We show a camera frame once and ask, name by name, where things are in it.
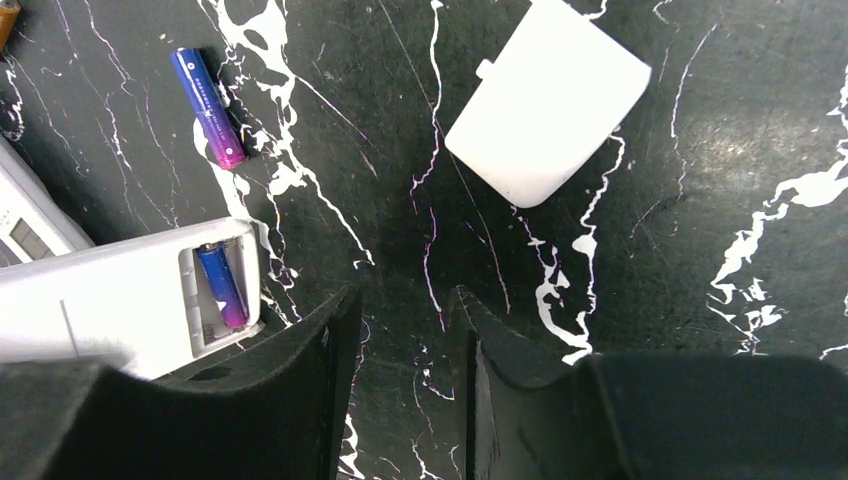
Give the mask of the orange battery centre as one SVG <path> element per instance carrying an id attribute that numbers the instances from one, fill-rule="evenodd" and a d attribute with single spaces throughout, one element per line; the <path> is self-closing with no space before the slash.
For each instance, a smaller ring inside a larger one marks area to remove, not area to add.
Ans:
<path id="1" fill-rule="evenodd" d="M 22 10 L 19 0 L 0 0 L 0 50 L 3 51 Z"/>

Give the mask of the long white remote control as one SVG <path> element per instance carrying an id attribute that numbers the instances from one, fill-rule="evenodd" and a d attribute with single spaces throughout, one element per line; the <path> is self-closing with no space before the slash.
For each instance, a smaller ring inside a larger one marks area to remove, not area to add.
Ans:
<path id="1" fill-rule="evenodd" d="M 195 250 L 223 242 L 248 325 L 223 323 Z M 253 225 L 222 218 L 5 267 L 5 363 L 102 360 L 156 379 L 259 333 L 260 265 Z"/>

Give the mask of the small white buttoned remote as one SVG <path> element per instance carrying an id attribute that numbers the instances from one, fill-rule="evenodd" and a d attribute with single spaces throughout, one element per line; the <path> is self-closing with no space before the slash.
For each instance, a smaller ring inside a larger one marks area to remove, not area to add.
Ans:
<path id="1" fill-rule="evenodd" d="M 90 237 L 61 210 L 6 140 L 1 140 L 1 266 L 86 250 Z"/>

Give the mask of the blue purple battery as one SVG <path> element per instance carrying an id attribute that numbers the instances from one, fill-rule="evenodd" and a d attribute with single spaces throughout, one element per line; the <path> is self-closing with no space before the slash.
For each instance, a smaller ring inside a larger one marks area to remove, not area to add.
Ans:
<path id="1" fill-rule="evenodd" d="M 248 325 L 249 310 L 236 282 L 225 244 L 207 243 L 195 250 L 222 323 L 231 330 Z"/>
<path id="2" fill-rule="evenodd" d="M 232 170 L 245 163 L 242 143 L 200 50 L 180 48 L 170 54 L 170 61 L 218 166 Z"/>

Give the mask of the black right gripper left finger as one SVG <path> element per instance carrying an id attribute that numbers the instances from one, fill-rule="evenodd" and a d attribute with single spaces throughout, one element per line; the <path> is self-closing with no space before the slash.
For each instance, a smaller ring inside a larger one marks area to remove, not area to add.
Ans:
<path id="1" fill-rule="evenodd" d="M 92 360 L 1 368 L 5 479 L 332 479 L 360 345 L 347 286 L 292 327 L 157 381 Z"/>

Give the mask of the white battery cover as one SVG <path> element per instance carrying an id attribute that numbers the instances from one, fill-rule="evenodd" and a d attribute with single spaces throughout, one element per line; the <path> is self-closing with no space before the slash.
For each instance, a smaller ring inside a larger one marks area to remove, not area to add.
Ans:
<path id="1" fill-rule="evenodd" d="M 535 1 L 445 136 L 509 203 L 540 205 L 602 146 L 652 69 L 563 1 Z"/>

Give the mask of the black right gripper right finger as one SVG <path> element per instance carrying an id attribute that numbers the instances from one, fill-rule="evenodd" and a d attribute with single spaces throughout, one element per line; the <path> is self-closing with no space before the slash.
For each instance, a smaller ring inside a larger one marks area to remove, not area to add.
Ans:
<path id="1" fill-rule="evenodd" d="M 567 365 L 453 292 L 469 479 L 843 479 L 847 377 L 797 356 L 590 355 Z"/>

